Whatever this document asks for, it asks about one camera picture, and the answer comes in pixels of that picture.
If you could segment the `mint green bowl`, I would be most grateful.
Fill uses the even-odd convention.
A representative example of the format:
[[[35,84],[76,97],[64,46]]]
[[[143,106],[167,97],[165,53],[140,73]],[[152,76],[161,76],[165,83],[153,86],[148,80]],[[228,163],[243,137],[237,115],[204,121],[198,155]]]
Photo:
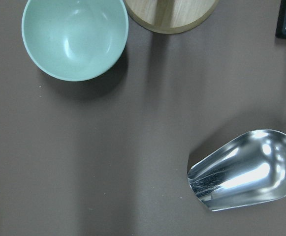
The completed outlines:
[[[121,57],[128,15],[122,0],[30,0],[21,31],[39,69],[79,82],[102,75]]]

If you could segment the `round wooden cup stand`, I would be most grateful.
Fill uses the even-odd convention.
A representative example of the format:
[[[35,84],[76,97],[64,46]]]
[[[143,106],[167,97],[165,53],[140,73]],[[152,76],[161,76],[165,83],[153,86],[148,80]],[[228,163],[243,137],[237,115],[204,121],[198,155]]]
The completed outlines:
[[[130,17],[140,26],[157,33],[177,34],[203,23],[218,0],[126,0]]]

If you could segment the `metal scoop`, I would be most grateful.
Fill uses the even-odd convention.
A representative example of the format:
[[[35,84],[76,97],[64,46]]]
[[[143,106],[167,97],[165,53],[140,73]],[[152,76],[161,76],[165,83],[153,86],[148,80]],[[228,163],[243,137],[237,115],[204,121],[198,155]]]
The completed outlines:
[[[191,166],[187,179],[210,210],[247,207],[286,197],[286,134],[246,132]]]

